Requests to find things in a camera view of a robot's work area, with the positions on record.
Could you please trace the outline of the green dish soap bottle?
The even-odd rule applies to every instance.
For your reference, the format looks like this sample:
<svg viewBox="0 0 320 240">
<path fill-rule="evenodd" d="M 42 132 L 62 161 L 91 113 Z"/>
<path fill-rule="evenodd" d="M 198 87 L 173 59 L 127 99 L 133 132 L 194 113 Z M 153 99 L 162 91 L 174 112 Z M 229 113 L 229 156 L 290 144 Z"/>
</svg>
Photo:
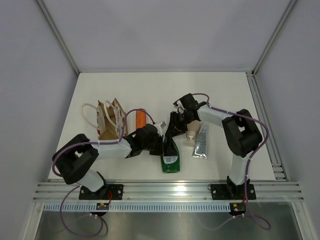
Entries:
<svg viewBox="0 0 320 240">
<path fill-rule="evenodd" d="M 176 150 L 176 156 L 160 156 L 162 172 L 165 174 L 178 173 L 180 171 L 180 152 L 176 143 L 174 144 L 174 147 Z"/>
</svg>

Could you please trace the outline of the orange blue spray bottle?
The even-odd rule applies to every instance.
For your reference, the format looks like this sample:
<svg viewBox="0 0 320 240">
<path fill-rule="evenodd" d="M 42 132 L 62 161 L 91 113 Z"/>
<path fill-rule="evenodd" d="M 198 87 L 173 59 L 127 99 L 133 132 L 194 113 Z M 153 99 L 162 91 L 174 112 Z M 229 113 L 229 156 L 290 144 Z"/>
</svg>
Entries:
<svg viewBox="0 0 320 240">
<path fill-rule="evenodd" d="M 135 113 L 135 128 L 141 129 L 147 124 L 147 114 L 144 109 L 137 110 Z"/>
</svg>

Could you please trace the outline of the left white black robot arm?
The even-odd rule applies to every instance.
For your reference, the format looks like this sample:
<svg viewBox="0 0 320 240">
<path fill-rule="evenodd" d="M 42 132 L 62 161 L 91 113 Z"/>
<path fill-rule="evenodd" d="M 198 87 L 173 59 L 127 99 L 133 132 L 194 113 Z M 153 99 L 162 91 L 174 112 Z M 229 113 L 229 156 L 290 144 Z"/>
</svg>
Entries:
<svg viewBox="0 0 320 240">
<path fill-rule="evenodd" d="M 163 152 L 164 121 L 146 124 L 117 141 L 91 141 L 80 133 L 52 156 L 52 171 L 61 176 L 67 185 L 79 184 L 80 200 L 107 200 L 112 187 L 101 173 L 93 171 L 92 165 L 99 159 L 128 159 L 148 151 L 161 156 Z"/>
</svg>

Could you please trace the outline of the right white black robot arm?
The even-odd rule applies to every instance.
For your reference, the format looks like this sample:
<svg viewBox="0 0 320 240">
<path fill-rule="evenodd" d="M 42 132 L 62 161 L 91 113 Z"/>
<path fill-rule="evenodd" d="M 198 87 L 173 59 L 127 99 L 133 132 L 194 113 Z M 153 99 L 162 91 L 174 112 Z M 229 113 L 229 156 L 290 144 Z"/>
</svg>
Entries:
<svg viewBox="0 0 320 240">
<path fill-rule="evenodd" d="M 230 112 L 210 106 L 208 101 L 198 102 L 192 93 L 179 98 L 174 106 L 177 110 L 170 113 L 163 143 L 163 158 L 178 158 L 174 137 L 180 135 L 185 135 L 186 146 L 194 148 L 193 156 L 204 157 L 208 149 L 208 130 L 203 123 L 221 127 L 232 152 L 231 171 L 226 184 L 210 187 L 211 196 L 214 200 L 246 200 L 250 187 L 250 161 L 263 143 L 262 134 L 257 127 L 260 121 L 252 118 L 246 109 Z"/>
</svg>

